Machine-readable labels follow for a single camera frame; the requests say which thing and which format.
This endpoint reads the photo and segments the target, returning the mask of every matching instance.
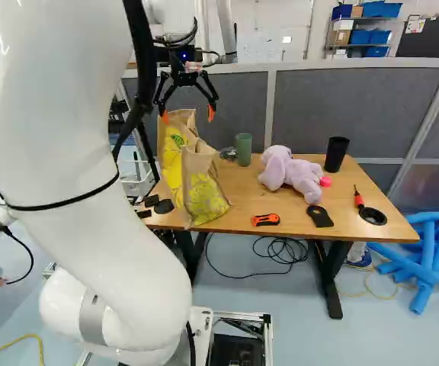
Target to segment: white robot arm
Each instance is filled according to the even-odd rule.
[[[150,37],[133,28],[148,27],[140,1],[123,2],[0,0],[0,192],[62,266],[41,294],[44,321],[98,355],[160,365],[190,319],[191,283],[137,219],[109,149],[129,21],[136,49]]]

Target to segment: yellow bag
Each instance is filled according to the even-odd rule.
[[[221,189],[216,161],[219,153],[196,138],[182,149],[182,184],[191,226],[201,225],[223,215],[229,202]]]
[[[162,177],[175,207],[185,208],[188,227],[214,220],[230,206],[218,179],[219,153],[199,138],[195,119],[195,110],[172,111],[168,124],[159,117],[157,126]]]
[[[157,154],[162,177],[171,189],[176,208],[184,206],[182,198],[182,147],[197,138],[196,111],[182,109],[168,112],[168,124],[158,117]]]

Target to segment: purple plush toy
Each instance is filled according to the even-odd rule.
[[[276,191],[286,183],[304,194],[306,203],[317,204],[321,201],[319,180],[323,176],[323,170],[319,164],[293,159],[290,149],[281,145],[266,149],[261,160],[265,164],[265,170],[258,176],[258,180],[268,189]]]

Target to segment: wooden table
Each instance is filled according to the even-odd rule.
[[[295,159],[317,162],[321,166],[324,155],[295,155]],[[323,188],[320,206],[327,211],[333,227],[316,228],[312,219],[306,214],[308,204],[303,196],[292,188],[282,187],[270,192],[261,185],[257,177],[263,171],[260,154],[253,154],[252,164],[242,168],[236,162],[221,160],[219,162],[219,179],[226,196],[232,202],[230,209],[221,217],[193,228],[201,232],[195,244],[191,234],[185,231],[184,211],[175,209],[171,213],[152,216],[144,223],[152,229],[173,230],[175,239],[183,249],[184,258],[191,280],[194,279],[207,233],[235,233],[269,236],[299,236],[311,239],[316,246],[318,267],[322,278],[322,288],[327,299],[330,317],[342,318],[334,276],[338,273],[353,241],[376,242],[417,242],[418,234],[412,229],[403,215],[389,199],[365,174],[362,168],[350,156],[345,156],[339,172],[326,175],[332,177],[332,186]],[[354,206],[354,184],[368,207],[374,207],[387,216],[387,224],[376,226],[364,221]],[[164,180],[161,180],[152,194],[160,199],[171,197]],[[278,214],[278,226],[252,226],[250,218],[254,215]],[[333,242],[326,253],[323,240]]]

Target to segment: blue bin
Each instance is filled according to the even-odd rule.
[[[356,29],[351,32],[350,44],[368,44],[370,32],[364,29]]]
[[[385,18],[397,18],[401,10],[401,2],[387,2],[383,6],[382,16]]]
[[[386,44],[389,40],[390,30],[374,29],[369,32],[370,39],[367,43],[370,44]]]
[[[352,5],[339,5],[333,8],[332,21],[340,18],[350,18],[351,17],[351,7]]]
[[[366,2],[363,5],[364,13],[363,16],[367,18],[372,17],[382,17],[384,14],[384,1],[381,2]]]
[[[365,57],[385,57],[389,47],[369,47]]]

